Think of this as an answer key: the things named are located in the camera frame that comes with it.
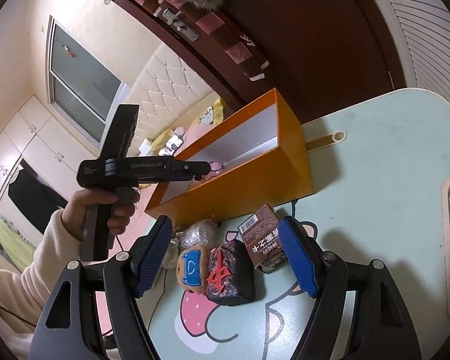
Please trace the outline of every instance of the blue gripper pad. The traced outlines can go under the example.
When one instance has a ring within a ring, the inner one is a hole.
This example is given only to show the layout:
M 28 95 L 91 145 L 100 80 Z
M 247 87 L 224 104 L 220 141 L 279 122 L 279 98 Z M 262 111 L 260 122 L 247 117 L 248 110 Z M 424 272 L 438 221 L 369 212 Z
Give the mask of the blue gripper pad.
M 315 266 L 302 247 L 296 232 L 300 228 L 282 218 L 278 223 L 278 238 L 283 246 L 283 251 L 288 258 L 293 274 L 300 288 L 308 293 L 311 298 L 316 298 L 319 287 L 315 280 Z
M 142 244 L 133 253 L 132 273 L 135 276 L 133 295 L 141 298 L 145 291 L 152 288 L 155 277 L 162 264 L 168 245 L 172 239 L 172 221 L 167 216 L 160 216 Z

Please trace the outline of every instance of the chocolate box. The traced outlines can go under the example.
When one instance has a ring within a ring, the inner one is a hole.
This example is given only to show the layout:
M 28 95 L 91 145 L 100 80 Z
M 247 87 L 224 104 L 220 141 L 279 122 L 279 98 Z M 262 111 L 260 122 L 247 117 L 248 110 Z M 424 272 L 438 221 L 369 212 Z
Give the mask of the chocolate box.
M 253 266 L 266 274 L 287 259 L 278 239 L 278 222 L 275 210 L 265 204 L 238 226 Z

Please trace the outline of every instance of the person's hand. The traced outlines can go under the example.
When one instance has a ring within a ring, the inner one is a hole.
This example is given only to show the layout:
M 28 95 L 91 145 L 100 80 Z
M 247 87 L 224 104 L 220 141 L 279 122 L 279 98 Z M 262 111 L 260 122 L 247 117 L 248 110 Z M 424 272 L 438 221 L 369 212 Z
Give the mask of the person's hand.
M 87 206 L 95 203 L 113 204 L 118 199 L 118 196 L 114 193 L 99 188 L 90 188 L 75 192 L 62 213 L 63 227 L 73 237 L 81 241 Z M 107 222 L 110 234 L 116 236 L 125 232 L 125 227 L 130 223 L 130 217 L 135 213 L 134 203 L 137 203 L 139 200 L 140 195 L 137 193 L 133 198 L 133 203 L 115 209 L 112 213 L 113 216 Z

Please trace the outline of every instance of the red checkered cloth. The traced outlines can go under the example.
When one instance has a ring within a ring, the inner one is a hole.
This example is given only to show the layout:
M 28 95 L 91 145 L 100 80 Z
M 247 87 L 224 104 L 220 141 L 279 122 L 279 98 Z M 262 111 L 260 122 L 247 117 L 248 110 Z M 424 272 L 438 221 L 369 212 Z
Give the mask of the red checkered cloth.
M 181 11 L 198 28 L 210 36 L 225 51 L 243 73 L 252 81 L 265 78 L 263 69 L 269 63 L 243 31 L 236 26 L 223 12 L 198 9 L 193 4 L 182 0 L 134 0 L 147 12 L 158 16 L 162 10 L 175 8 Z

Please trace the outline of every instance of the white wardrobe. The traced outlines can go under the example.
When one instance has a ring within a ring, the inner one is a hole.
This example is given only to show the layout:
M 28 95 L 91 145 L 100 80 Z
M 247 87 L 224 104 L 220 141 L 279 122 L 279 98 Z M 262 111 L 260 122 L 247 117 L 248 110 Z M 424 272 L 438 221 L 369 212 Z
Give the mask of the white wardrobe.
M 24 159 L 55 191 L 69 200 L 80 189 L 80 162 L 95 158 L 58 123 L 36 97 L 13 116 L 0 134 L 0 198 Z

